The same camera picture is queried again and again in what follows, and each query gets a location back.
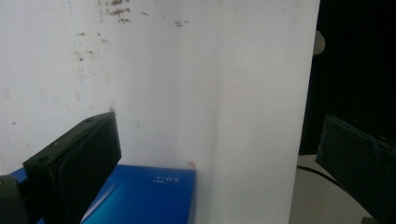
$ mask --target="blue box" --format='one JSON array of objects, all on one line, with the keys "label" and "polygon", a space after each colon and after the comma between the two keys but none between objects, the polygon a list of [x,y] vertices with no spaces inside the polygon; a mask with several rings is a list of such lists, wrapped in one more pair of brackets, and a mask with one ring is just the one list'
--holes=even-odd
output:
[{"label": "blue box", "polygon": [[[26,177],[23,169],[11,175]],[[189,223],[195,177],[194,170],[117,165],[81,223]]]}]

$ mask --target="black cable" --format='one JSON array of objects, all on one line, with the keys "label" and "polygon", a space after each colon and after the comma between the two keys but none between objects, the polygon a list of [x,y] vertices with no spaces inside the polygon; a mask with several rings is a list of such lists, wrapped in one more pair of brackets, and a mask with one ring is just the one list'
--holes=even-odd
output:
[{"label": "black cable", "polygon": [[305,166],[299,166],[299,165],[297,166],[297,169],[305,170],[305,171],[314,173],[314,174],[316,174],[316,175],[320,175],[320,176],[322,176],[323,178],[325,178],[325,179],[329,180],[330,182],[332,182],[332,183],[333,183],[334,185],[336,185],[338,188],[340,188],[340,189],[342,189],[342,190],[345,190],[340,184],[338,184],[337,181],[335,181],[335,180],[332,179],[331,177],[329,177],[329,176],[327,176],[327,175],[325,175],[325,174],[323,174],[323,173],[321,173],[321,172],[319,172],[319,171],[317,171],[317,170],[314,170],[314,169],[312,169],[312,168],[305,167]]}]

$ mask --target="white surface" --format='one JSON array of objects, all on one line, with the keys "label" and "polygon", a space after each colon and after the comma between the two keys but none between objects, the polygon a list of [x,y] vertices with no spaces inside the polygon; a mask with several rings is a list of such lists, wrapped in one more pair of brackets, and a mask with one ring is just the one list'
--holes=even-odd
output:
[{"label": "white surface", "polygon": [[197,223],[288,223],[318,3],[2,1],[0,173],[113,108],[121,163],[195,162]]},{"label": "white surface", "polygon": [[[298,164],[329,175],[315,163],[316,156],[301,156]],[[370,217],[346,192],[319,175],[297,170],[290,224],[361,224]]]}]

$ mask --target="black object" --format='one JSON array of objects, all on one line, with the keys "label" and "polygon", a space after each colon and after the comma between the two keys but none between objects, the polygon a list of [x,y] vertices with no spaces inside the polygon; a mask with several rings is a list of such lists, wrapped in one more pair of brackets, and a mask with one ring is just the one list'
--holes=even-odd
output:
[{"label": "black object", "polygon": [[361,123],[327,115],[317,163],[379,223],[396,223],[396,147]]},{"label": "black object", "polygon": [[79,223],[120,157],[115,113],[83,120],[23,163],[22,183],[0,176],[0,223]]},{"label": "black object", "polygon": [[396,136],[396,13],[391,0],[321,0],[325,50],[313,57],[300,155],[317,154],[327,113]]}]

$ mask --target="white wall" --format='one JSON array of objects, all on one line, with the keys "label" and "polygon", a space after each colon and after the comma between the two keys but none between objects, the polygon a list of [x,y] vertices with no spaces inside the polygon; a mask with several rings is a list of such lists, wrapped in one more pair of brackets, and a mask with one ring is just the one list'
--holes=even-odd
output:
[{"label": "white wall", "polygon": [[[315,163],[316,155],[301,156],[298,164],[330,176]],[[297,170],[290,224],[361,224],[370,214],[345,191],[319,175]]]},{"label": "white wall", "polygon": [[197,223],[288,223],[319,0],[112,2],[0,2],[0,173],[112,108],[121,163],[195,162]]}]

